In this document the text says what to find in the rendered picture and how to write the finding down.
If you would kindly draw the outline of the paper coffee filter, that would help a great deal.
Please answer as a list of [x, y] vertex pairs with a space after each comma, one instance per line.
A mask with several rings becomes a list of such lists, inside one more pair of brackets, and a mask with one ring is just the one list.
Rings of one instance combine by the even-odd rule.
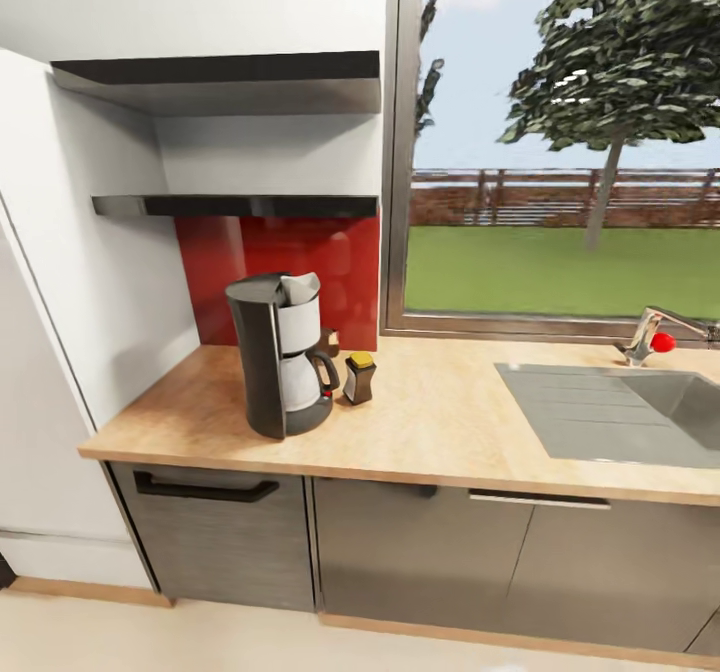
[[281, 283], [289, 307], [299, 307], [309, 303], [321, 288], [316, 273], [309, 273], [301, 277], [282, 277]]

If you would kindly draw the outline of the bottle of coffee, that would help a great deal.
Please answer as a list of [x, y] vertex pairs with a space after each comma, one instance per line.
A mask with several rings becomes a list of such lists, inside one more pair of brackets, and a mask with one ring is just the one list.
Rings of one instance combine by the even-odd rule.
[[345, 359], [347, 367], [347, 383], [343, 394], [351, 405], [360, 405], [373, 399], [371, 379], [377, 370], [373, 358], [367, 351], [356, 351]]

